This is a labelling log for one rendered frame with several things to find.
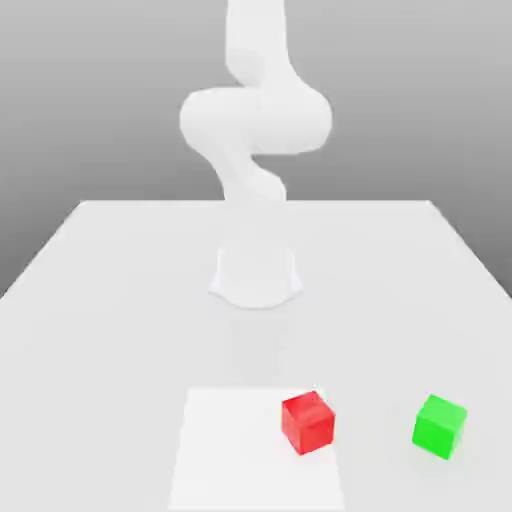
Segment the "small green cube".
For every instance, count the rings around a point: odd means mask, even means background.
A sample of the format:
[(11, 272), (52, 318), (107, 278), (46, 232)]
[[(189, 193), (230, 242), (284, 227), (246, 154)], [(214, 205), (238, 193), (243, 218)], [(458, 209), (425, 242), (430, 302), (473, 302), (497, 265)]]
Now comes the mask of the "small green cube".
[(412, 442), (449, 460), (460, 441), (467, 417), (465, 407), (430, 394), (416, 415)]

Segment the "small red cube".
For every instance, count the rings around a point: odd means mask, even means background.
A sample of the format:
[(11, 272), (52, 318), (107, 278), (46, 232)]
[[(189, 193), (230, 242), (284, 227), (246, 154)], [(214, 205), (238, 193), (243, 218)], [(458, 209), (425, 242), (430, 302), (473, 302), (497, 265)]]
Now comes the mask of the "small red cube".
[(299, 455), (333, 442), (336, 415), (316, 390), (281, 404), (281, 430)]

